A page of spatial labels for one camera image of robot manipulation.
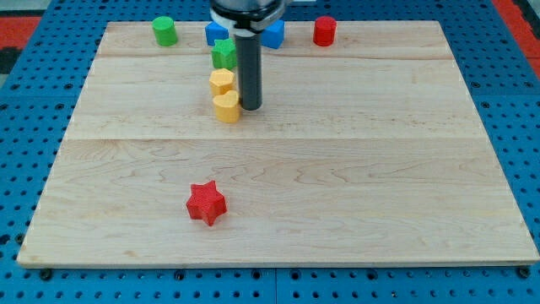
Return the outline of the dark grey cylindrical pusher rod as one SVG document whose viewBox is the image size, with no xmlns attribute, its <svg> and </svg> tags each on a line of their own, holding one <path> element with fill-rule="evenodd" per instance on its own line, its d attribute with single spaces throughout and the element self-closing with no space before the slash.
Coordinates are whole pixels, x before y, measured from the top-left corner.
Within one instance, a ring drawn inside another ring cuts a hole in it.
<svg viewBox="0 0 540 304">
<path fill-rule="evenodd" d="M 259 35 L 235 36 L 240 104 L 255 111 L 262 105 L 262 57 Z"/>
</svg>

